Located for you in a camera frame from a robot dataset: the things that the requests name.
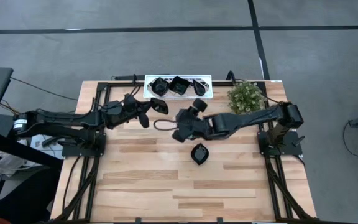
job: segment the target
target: wooden tabletop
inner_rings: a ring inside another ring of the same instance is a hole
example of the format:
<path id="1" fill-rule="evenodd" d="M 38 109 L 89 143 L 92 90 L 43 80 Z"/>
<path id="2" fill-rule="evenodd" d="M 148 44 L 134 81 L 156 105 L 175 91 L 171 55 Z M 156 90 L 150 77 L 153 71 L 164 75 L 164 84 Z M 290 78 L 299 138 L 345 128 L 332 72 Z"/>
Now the wooden tabletop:
<path id="1" fill-rule="evenodd" d="M 96 81 L 83 82 L 76 113 L 91 108 Z M 286 101 L 281 81 L 266 81 L 267 94 Z M 227 92 L 231 87 L 214 87 L 214 98 L 201 115 L 230 112 Z M 132 87 L 113 87 L 110 101 L 121 100 Z M 143 88 L 135 96 L 143 99 Z M 92 222 L 215 222 L 274 220 L 264 158 L 259 154 L 257 126 L 242 128 L 224 141 L 185 141 L 172 139 L 171 131 L 157 131 L 156 119 L 174 119 L 180 108 L 193 100 L 167 100 L 169 114 L 150 110 L 150 127 L 142 128 L 138 120 L 106 130 L 107 146 L 100 160 Z M 201 166 L 192 161 L 190 152 L 202 142 L 209 150 Z M 51 218 L 62 212 L 63 193 L 75 157 L 66 158 L 58 185 Z M 292 156 L 282 156 L 289 191 L 315 217 L 308 181 L 303 165 Z M 66 205 L 77 191 L 82 159 L 77 163 L 68 186 Z M 277 189 L 281 214 L 285 217 L 282 195 Z M 86 192 L 80 218 L 84 217 Z"/>

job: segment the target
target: cable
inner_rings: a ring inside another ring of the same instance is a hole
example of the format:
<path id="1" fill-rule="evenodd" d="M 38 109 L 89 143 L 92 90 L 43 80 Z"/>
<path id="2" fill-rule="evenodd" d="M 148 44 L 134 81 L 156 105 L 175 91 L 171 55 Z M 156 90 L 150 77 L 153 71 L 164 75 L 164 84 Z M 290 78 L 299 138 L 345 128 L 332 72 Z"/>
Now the cable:
<path id="1" fill-rule="evenodd" d="M 177 124 L 176 121 L 171 121 L 171 120 L 168 120 L 168 119 L 158 119 L 158 120 L 155 120 L 154 123 L 153 123 L 153 126 L 154 126 L 154 128 L 155 128 L 156 130 L 159 130 L 159 131 L 172 131 L 172 130 L 175 130 L 176 128 L 178 128 L 177 126 L 174 127 L 174 128 L 167 128 L 167 129 L 158 128 L 157 125 L 155 125 L 155 124 L 156 124 L 157 122 L 159 122 L 159 121 Z"/>
<path id="2" fill-rule="evenodd" d="M 266 96 L 266 95 L 263 94 L 263 93 L 259 93 L 259 94 L 261 94 L 263 97 L 265 97 L 265 98 L 268 99 L 268 100 L 271 100 L 271 101 L 273 101 L 273 102 L 275 102 L 275 103 L 279 103 L 277 100 L 273 100 L 273 99 L 271 99 L 270 97 Z"/>
<path id="3" fill-rule="evenodd" d="M 8 111 L 11 112 L 13 115 L 16 115 L 16 113 L 15 113 L 13 110 L 9 109 L 6 105 L 0 103 L 0 107 L 4 108 L 5 110 L 8 110 Z"/>
<path id="4" fill-rule="evenodd" d="M 357 154 L 354 154 L 353 152 L 351 152 L 351 151 L 349 150 L 349 148 L 347 147 L 346 141 L 345 141 L 345 130 L 346 130 L 346 128 L 347 128 L 348 125 L 349 125 L 349 122 L 346 122 L 345 126 L 343 127 L 343 133 L 342 133 L 343 145 L 345 145 L 346 150 L 347 150 L 350 154 L 352 154 L 353 156 L 357 156 L 357 157 L 358 157 Z"/>
<path id="5" fill-rule="evenodd" d="M 7 104 L 7 107 L 9 107 L 11 110 L 15 111 L 16 113 L 20 114 L 20 112 L 10 106 L 10 104 L 6 100 L 1 100 Z"/>
<path id="6" fill-rule="evenodd" d="M 80 157 L 79 157 L 79 156 L 78 156 L 77 159 L 74 161 L 74 164 L 73 164 L 73 166 L 71 167 L 71 170 L 70 170 L 70 174 L 68 175 L 67 184 L 66 184 L 66 189 L 65 189 L 65 194 L 63 195 L 62 212 L 64 212 L 64 210 L 65 210 L 66 195 L 67 195 L 67 190 L 68 190 L 68 184 L 70 183 L 71 175 L 73 175 L 73 170 L 74 170 L 74 167 L 75 167 L 75 165 L 77 164 L 78 160 L 80 160 Z"/>
<path id="7" fill-rule="evenodd" d="M 306 165 L 305 165 L 305 162 L 303 162 L 303 159 L 299 158 L 299 156 L 297 156 L 297 155 L 293 155 L 293 157 L 297 158 L 303 164 L 303 167 L 306 168 Z"/>
<path id="8" fill-rule="evenodd" d="M 62 95 L 59 95 L 59 94 L 57 94 L 57 93 L 53 93 L 53 92 L 51 92 L 51 91 L 44 90 L 43 88 L 39 88 L 39 87 L 37 87 L 37 86 L 35 86 L 35 85 L 32 85 L 32 84 L 27 83 L 27 82 L 25 82 L 25 81 L 19 80 L 19 79 L 17 79 L 17 78 L 11 77 L 11 79 L 16 80 L 16 81 L 21 82 L 21 83 L 24 83 L 24 84 L 26 84 L 26 85 L 29 85 L 29 86 L 31 86 L 31 87 L 34 87 L 34 88 L 38 89 L 38 90 L 44 91 L 44 92 L 46 92 L 46 93 L 49 93 L 49 94 L 52 94 L 52 95 L 55 95 L 55 96 L 59 96 L 59 97 L 62 97 L 62 98 L 68 99 L 68 100 L 78 101 L 78 99 L 74 99 L 74 98 L 67 97 L 67 96 L 62 96 Z"/>

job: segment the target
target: potted plant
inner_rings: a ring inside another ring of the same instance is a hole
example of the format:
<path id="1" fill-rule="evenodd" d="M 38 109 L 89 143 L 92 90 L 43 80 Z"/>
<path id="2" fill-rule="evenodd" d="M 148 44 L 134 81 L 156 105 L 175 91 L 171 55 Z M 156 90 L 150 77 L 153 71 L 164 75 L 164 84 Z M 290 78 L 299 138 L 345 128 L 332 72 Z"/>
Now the potted plant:
<path id="1" fill-rule="evenodd" d="M 243 81 L 227 93 L 229 107 L 235 114 L 247 114 L 261 109 L 264 97 L 256 83 Z"/>

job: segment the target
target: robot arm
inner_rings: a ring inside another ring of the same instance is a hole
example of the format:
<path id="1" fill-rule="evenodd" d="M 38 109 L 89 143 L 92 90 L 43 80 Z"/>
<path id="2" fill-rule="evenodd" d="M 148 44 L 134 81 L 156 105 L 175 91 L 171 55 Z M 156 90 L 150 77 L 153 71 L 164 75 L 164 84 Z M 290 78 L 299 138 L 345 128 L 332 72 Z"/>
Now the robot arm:
<path id="1" fill-rule="evenodd" d="M 97 130 L 113 129 L 116 126 L 138 118 L 144 128 L 149 127 L 146 112 L 155 111 L 168 114 L 168 106 L 163 100 L 152 98 L 150 101 L 137 101 L 132 95 L 125 95 L 123 104 L 112 101 L 100 106 L 100 109 L 86 114 L 54 113 L 43 110 L 28 111 L 14 117 L 14 132 L 19 137 L 31 137 L 36 134 L 81 138 L 93 141 Z"/>
<path id="2" fill-rule="evenodd" d="M 285 133 L 291 128 L 298 128 L 303 119 L 296 105 L 279 103 L 268 109 L 258 110 L 251 114 L 237 115 L 232 113 L 219 113 L 198 118 L 207 104 L 200 99 L 195 100 L 193 106 L 182 109 L 176 116 L 178 129 L 172 137 L 184 142 L 186 139 L 203 138 L 205 140 L 227 139 L 240 128 L 262 124 L 268 121 L 277 121 L 278 124 L 269 131 L 271 145 L 279 144 Z"/>

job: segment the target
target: black plastic piece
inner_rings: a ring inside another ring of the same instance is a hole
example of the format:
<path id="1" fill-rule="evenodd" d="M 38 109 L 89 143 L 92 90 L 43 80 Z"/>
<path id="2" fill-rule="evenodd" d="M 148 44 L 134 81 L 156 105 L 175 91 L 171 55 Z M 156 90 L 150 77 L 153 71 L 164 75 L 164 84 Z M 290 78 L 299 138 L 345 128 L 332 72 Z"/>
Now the black plastic piece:
<path id="1" fill-rule="evenodd" d="M 162 114 L 168 114 L 169 109 L 168 105 L 165 101 L 157 99 L 157 98 L 151 98 L 150 101 L 152 102 L 152 108 Z"/>
<path id="2" fill-rule="evenodd" d="M 191 158 L 198 165 L 203 164 L 207 160 L 208 156 L 209 156 L 208 149 L 201 143 L 196 145 L 196 147 L 194 147 L 194 149 L 191 151 Z"/>
<path id="3" fill-rule="evenodd" d="M 169 82 L 167 82 L 163 78 L 158 78 L 152 84 L 152 91 L 158 96 L 163 96 L 167 93 L 168 86 Z"/>
<path id="4" fill-rule="evenodd" d="M 189 85 L 190 85 L 190 82 L 188 80 L 185 80 L 184 78 L 180 78 L 179 76 L 176 76 L 175 78 L 173 78 L 172 82 L 169 84 L 169 89 L 182 96 L 183 94 L 186 93 L 186 90 L 189 87 Z"/>
<path id="5" fill-rule="evenodd" d="M 194 86 L 194 92 L 198 95 L 198 96 L 204 96 L 205 94 L 205 87 L 199 83 L 196 80 L 193 80 L 193 86 Z"/>
<path id="6" fill-rule="evenodd" d="M 52 144 L 52 143 L 58 141 L 59 139 L 60 139 L 60 137 L 50 137 L 50 138 L 48 138 L 48 139 L 42 141 L 42 142 L 41 142 L 41 145 L 42 145 L 42 147 L 47 147 L 47 146 L 49 146 L 50 144 Z"/>
<path id="7" fill-rule="evenodd" d="M 194 102 L 193 102 L 193 106 L 195 108 L 197 108 L 199 111 L 204 112 L 206 107 L 208 106 L 208 104 L 206 104 L 203 100 L 197 98 Z"/>
<path id="8" fill-rule="evenodd" d="M 139 114 L 139 122 L 143 128 L 148 128 L 150 126 L 149 118 L 147 117 L 147 115 L 145 113 Z"/>
<path id="9" fill-rule="evenodd" d="M 102 133 L 95 136 L 95 142 L 84 142 L 78 144 L 75 140 L 65 139 L 58 143 L 63 146 L 62 156 L 88 156 L 99 157 L 103 156 L 104 148 L 106 147 L 106 134 Z"/>
<path id="10" fill-rule="evenodd" d="M 226 80 L 231 80 L 233 85 L 236 84 L 236 77 L 234 76 L 234 73 L 232 71 L 229 71 Z"/>

